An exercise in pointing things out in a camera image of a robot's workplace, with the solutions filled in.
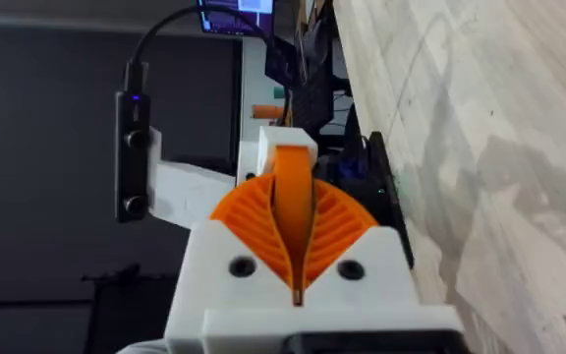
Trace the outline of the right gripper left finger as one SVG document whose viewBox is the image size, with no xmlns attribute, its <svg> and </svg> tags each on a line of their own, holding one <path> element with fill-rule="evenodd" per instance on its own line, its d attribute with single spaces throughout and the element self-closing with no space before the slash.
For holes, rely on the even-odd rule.
<svg viewBox="0 0 566 354">
<path fill-rule="evenodd" d="M 192 229 L 164 331 L 169 352 L 280 352 L 293 272 L 273 194 L 273 174 L 254 177 Z"/>
</svg>

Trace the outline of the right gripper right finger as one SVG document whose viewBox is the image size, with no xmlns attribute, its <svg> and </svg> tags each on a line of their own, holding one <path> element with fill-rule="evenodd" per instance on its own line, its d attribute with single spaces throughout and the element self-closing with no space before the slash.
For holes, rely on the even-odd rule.
<svg viewBox="0 0 566 354">
<path fill-rule="evenodd" d="M 400 236 L 352 197 L 315 183 L 317 207 L 305 257 L 306 308 L 414 308 L 420 303 Z"/>
</svg>

